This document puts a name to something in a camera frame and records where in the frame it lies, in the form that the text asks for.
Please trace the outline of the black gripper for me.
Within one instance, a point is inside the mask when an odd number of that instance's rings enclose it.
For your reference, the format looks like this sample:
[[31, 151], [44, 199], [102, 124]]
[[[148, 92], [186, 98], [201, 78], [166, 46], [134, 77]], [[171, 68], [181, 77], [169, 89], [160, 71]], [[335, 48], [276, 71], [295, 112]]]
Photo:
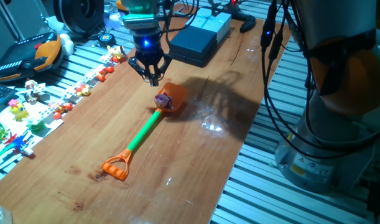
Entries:
[[[136, 29], [132, 32], [134, 39], [136, 54], [128, 60], [128, 64], [149, 83], [150, 86], [159, 86], [159, 82], [169, 67], [172, 58], [168, 54], [163, 55], [163, 50], [160, 44], [160, 27]], [[163, 64], [158, 65], [163, 56]], [[146, 68], [141, 67], [139, 60]], [[154, 74], [152, 75], [149, 67], [153, 65]]]

